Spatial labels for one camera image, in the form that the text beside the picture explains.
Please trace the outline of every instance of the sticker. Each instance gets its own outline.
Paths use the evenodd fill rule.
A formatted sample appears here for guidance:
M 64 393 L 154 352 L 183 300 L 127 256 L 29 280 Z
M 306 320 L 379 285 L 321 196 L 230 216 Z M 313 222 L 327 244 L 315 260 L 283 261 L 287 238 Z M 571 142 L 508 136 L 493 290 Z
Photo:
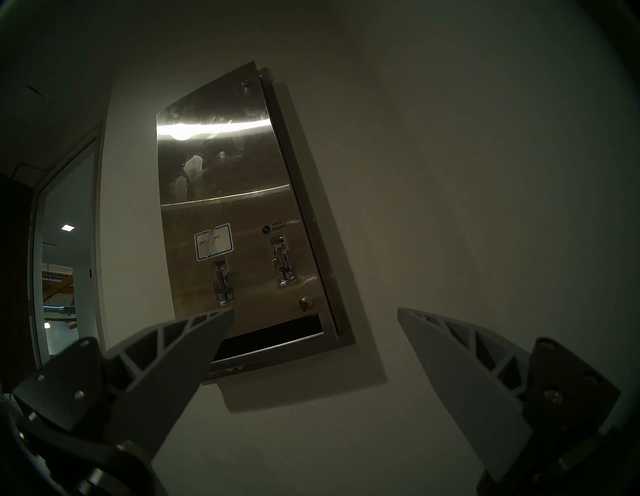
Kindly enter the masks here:
M 199 232 L 193 239 L 196 244 L 196 260 L 202 262 L 223 253 L 234 251 L 234 240 L 231 237 L 231 224 L 217 226 L 214 230 Z
M 280 229 L 284 229 L 287 225 L 285 224 L 284 220 L 279 220 L 276 221 L 274 223 L 272 223 L 271 225 L 266 225 L 262 228 L 262 232 L 265 234 L 269 234 L 271 231 L 279 231 Z

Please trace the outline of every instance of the screw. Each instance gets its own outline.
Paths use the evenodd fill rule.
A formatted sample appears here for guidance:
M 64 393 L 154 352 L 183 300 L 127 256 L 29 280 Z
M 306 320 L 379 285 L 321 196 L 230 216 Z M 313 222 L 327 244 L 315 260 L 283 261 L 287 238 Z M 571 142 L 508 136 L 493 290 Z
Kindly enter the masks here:
M 562 403 L 564 400 L 564 397 L 562 396 L 562 394 L 560 394 L 560 391 L 556 391 L 555 389 L 546 389 L 545 390 L 545 398 L 547 398 L 548 401 L 550 401 L 551 403 Z

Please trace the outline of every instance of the white wall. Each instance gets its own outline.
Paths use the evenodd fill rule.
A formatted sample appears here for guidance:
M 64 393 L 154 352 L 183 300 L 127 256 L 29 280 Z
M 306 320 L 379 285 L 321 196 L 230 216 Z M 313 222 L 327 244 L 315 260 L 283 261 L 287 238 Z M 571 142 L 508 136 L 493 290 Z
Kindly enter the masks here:
M 473 494 L 482 466 L 429 386 L 396 308 L 498 321 L 409 129 L 332 16 L 293 1 L 154 4 L 131 35 L 102 157 L 107 347 L 173 317 L 155 113 L 250 60 L 291 94 L 310 154 L 300 133 L 294 145 L 358 339 L 200 388 L 154 460 L 169 493 Z
M 63 307 L 71 305 L 73 296 L 70 294 L 58 293 L 54 294 L 46 301 L 46 305 L 52 307 Z M 45 329 L 45 335 L 47 341 L 45 346 L 48 349 L 49 355 L 57 355 L 67 346 L 78 339 L 78 329 L 70 329 L 68 322 L 56 322 L 50 320 L 50 318 L 69 318 L 66 314 L 57 314 L 54 312 L 48 312 L 44 314 L 44 322 L 48 322 L 51 326 L 49 329 Z
M 569 347 L 623 391 L 624 421 L 640 387 L 640 100 L 613 48 L 571 2 L 335 8 L 438 179 L 498 330 Z
M 74 295 L 76 296 L 76 321 L 78 337 L 95 337 L 98 339 L 98 328 L 95 322 L 95 301 L 93 282 L 88 266 L 74 267 Z

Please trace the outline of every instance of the wall-mounted dispenser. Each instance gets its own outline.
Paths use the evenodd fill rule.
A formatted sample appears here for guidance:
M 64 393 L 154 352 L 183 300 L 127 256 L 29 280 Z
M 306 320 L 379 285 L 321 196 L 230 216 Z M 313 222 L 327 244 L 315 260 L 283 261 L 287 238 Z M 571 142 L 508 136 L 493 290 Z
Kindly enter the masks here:
M 169 105 L 157 149 L 175 316 L 235 308 L 206 380 L 355 342 L 266 68 Z

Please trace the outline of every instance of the chrome lever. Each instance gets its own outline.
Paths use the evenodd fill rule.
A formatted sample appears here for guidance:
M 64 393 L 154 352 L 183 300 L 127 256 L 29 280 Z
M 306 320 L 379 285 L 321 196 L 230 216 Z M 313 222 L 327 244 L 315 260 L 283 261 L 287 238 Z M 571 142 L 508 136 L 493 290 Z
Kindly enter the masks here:
M 215 260 L 213 262 L 213 270 L 216 272 L 216 280 L 212 283 L 216 301 L 220 305 L 233 303 L 234 291 L 229 280 L 227 261 L 225 259 Z
M 276 275 L 281 286 L 290 284 L 296 280 L 293 273 L 293 266 L 289 260 L 287 253 L 287 245 L 282 236 L 278 236 L 271 240 L 271 248 L 273 249 L 273 268 L 276 269 Z

